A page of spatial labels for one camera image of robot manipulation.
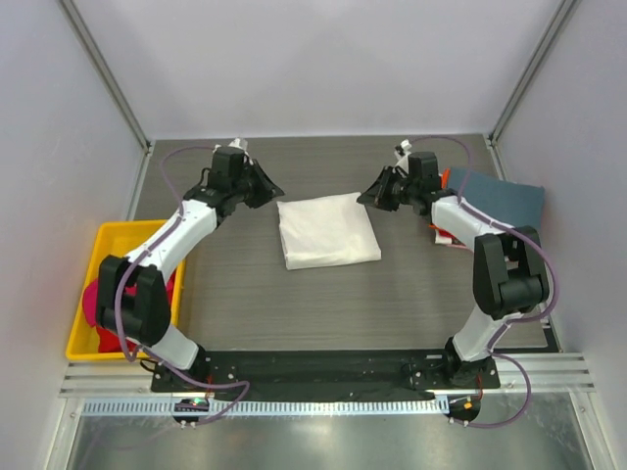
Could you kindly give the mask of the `white and green t-shirt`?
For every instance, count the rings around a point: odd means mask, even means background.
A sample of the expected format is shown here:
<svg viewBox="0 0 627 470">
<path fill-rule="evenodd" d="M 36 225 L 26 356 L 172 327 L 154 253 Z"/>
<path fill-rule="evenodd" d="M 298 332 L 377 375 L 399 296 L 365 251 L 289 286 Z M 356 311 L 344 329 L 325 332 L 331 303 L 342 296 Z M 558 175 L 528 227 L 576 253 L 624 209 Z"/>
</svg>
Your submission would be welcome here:
<svg viewBox="0 0 627 470">
<path fill-rule="evenodd" d="M 358 192 L 279 202 L 278 228 L 286 268 L 299 270 L 381 260 Z"/>
</svg>

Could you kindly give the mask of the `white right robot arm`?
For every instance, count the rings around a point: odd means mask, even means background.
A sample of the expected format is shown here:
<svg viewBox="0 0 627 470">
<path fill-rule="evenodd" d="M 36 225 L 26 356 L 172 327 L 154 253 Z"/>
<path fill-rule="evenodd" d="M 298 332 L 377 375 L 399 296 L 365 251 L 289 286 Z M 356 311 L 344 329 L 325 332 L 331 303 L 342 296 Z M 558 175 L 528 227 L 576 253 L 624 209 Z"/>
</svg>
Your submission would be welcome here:
<svg viewBox="0 0 627 470">
<path fill-rule="evenodd" d="M 501 222 L 471 205 L 458 189 L 444 187 L 432 153 L 412 153 L 405 166 L 384 167 L 357 201 L 386 212 L 410 206 L 472 251 L 475 305 L 447 341 L 437 369 L 446 384 L 471 387 L 505 332 L 549 297 L 538 232 Z"/>
</svg>

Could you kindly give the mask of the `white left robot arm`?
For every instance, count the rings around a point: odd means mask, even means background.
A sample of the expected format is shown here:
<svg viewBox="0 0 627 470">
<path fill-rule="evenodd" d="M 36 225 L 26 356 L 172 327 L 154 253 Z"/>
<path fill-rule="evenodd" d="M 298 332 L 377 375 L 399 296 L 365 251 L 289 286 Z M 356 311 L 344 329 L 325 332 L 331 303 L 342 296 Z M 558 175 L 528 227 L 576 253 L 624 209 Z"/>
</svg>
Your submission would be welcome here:
<svg viewBox="0 0 627 470">
<path fill-rule="evenodd" d="M 250 157 L 245 139 L 217 144 L 199 182 L 178 198 L 174 214 L 134 250 L 102 260 L 95 320 L 117 336 L 127 360 L 148 354 L 173 369 L 175 382 L 189 392 L 206 384 L 207 354 L 173 325 L 168 281 L 238 206 L 258 209 L 282 193 Z"/>
</svg>

